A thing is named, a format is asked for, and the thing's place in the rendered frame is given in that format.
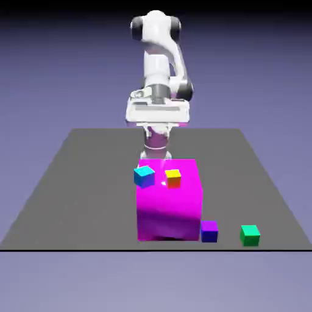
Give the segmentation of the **small purple cube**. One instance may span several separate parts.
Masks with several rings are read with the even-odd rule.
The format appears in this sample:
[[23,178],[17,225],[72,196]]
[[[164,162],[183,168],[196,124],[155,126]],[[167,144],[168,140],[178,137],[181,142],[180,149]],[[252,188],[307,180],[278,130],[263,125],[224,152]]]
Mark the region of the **small purple cube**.
[[203,220],[200,224],[200,235],[203,243],[216,243],[218,241],[217,221]]

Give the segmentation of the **small yellow cube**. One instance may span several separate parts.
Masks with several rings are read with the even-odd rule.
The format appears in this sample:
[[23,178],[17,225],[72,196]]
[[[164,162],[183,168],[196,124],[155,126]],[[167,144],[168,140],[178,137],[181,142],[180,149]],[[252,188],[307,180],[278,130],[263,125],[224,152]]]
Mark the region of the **small yellow cube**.
[[182,176],[178,169],[167,169],[165,175],[168,188],[180,188]]

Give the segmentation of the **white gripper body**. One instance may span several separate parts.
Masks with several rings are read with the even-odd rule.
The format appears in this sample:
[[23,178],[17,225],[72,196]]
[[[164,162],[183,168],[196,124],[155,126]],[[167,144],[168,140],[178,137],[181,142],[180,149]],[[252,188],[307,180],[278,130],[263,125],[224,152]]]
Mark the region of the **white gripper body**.
[[129,98],[126,121],[133,124],[186,124],[190,121],[190,103],[165,98],[164,104],[153,104],[151,98]]

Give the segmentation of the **large magenta box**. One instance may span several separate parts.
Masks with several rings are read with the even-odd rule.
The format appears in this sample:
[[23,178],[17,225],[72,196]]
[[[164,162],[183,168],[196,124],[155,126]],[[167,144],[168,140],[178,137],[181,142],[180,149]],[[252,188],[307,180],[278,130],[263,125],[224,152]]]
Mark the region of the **large magenta box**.
[[[195,159],[145,159],[140,160],[139,165],[155,171],[155,184],[136,188],[138,240],[198,241],[203,189]],[[168,187],[165,171],[170,169],[180,171],[178,188]]]

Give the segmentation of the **small cyan cube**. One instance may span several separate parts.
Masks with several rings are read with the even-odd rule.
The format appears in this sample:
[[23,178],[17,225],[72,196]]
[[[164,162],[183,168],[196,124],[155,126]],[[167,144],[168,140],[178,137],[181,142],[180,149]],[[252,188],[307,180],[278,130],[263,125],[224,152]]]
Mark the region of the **small cyan cube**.
[[137,167],[133,170],[133,181],[141,188],[152,186],[155,184],[155,171],[149,166]]

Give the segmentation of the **small green cube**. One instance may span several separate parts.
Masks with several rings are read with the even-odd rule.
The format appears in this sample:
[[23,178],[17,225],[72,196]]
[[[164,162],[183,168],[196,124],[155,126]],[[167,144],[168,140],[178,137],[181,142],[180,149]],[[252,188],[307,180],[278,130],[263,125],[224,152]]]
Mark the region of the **small green cube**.
[[242,225],[240,240],[244,247],[257,247],[260,242],[261,233],[255,224]]

